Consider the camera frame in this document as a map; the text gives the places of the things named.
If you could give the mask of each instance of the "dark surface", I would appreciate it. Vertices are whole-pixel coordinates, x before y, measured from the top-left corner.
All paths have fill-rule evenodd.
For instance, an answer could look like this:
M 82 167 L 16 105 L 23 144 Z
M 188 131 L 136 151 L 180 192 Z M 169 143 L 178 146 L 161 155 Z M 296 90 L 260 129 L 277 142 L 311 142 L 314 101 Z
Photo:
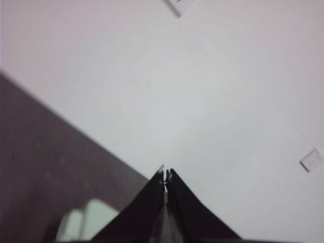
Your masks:
M 147 182 L 3 74 L 1 137 L 0 242 L 52 239 L 70 209 L 96 197 L 122 210 Z
M 93 240 L 106 242 L 160 242 L 164 209 L 163 171 L 158 171 L 143 190 Z
M 206 208 L 171 169 L 167 171 L 168 213 L 174 242 L 208 242 L 241 239 L 231 228 Z

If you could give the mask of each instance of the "small white square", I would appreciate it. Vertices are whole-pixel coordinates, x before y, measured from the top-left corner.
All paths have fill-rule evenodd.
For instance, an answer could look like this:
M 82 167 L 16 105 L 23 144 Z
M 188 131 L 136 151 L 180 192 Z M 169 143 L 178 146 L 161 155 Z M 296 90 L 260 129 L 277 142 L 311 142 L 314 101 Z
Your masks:
M 316 168 L 323 162 L 324 162 L 324 157 L 316 148 L 313 149 L 308 155 L 306 155 L 300 161 L 300 163 L 308 172 L 311 172 L 314 168 Z

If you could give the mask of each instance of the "white ceiling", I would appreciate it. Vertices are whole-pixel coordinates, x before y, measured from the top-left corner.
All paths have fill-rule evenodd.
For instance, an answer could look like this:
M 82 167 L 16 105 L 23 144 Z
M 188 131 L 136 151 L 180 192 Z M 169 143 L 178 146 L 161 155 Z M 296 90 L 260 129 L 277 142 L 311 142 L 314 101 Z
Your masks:
M 324 241 L 324 1 L 2 0 L 3 70 L 246 238 Z

